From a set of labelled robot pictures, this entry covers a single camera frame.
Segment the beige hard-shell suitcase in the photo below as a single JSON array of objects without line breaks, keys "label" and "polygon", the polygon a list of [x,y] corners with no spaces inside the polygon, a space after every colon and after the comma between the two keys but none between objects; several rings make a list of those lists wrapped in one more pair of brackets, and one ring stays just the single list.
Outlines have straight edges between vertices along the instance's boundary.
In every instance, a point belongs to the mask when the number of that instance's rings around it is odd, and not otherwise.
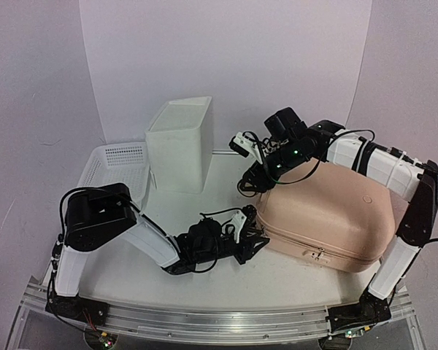
[{"label": "beige hard-shell suitcase", "polygon": [[280,181],[256,202],[268,248],[350,273],[365,271],[382,257],[396,229],[387,188],[316,160]]}]

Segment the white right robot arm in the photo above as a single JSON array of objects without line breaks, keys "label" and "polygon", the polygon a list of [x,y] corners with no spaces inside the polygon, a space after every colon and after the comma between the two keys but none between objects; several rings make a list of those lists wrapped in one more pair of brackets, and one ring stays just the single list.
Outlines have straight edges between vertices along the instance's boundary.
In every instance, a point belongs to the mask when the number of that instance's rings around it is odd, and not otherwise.
[{"label": "white right robot arm", "polygon": [[378,144],[370,130],[306,125],[290,108],[264,124],[268,139],[243,131],[230,148],[255,160],[238,188],[257,196],[270,247],[338,271],[374,268],[356,302],[329,308],[333,334],[388,321],[399,282],[431,241],[437,164]]}]

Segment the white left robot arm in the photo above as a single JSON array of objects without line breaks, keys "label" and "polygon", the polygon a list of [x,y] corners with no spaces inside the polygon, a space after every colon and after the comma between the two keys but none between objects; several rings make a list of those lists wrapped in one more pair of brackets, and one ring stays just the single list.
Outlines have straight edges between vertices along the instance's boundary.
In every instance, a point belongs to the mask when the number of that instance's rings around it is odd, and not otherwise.
[{"label": "white left robot arm", "polygon": [[118,238],[172,276],[207,273],[209,268],[198,266],[214,268],[227,257],[245,264],[269,238],[258,228],[255,206],[228,212],[231,218],[224,223],[214,219],[214,212],[203,213],[186,233],[171,236],[142,213],[124,183],[68,191],[59,203],[61,233],[52,251],[46,312],[63,323],[84,322],[92,330],[105,324],[108,304],[81,297],[80,281],[89,255]]}]

